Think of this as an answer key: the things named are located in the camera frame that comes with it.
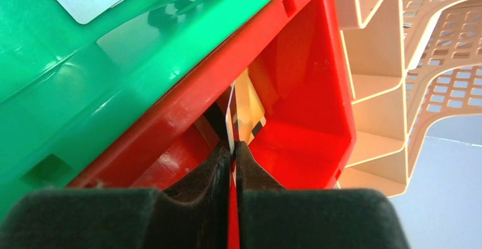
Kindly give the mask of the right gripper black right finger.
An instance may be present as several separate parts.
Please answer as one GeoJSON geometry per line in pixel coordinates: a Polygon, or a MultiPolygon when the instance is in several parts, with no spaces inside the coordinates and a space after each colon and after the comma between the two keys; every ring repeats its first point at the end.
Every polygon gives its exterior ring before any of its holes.
{"type": "Polygon", "coordinates": [[[236,142],[241,248],[409,248],[390,201],[372,189],[289,190],[236,142]]]}

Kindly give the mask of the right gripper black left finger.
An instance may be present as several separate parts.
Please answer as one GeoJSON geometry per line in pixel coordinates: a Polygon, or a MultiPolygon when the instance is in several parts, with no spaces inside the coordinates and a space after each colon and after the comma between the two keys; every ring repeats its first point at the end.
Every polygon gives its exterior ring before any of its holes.
{"type": "Polygon", "coordinates": [[[226,248],[230,150],[170,187],[44,189],[1,223],[2,248],[226,248]]]}

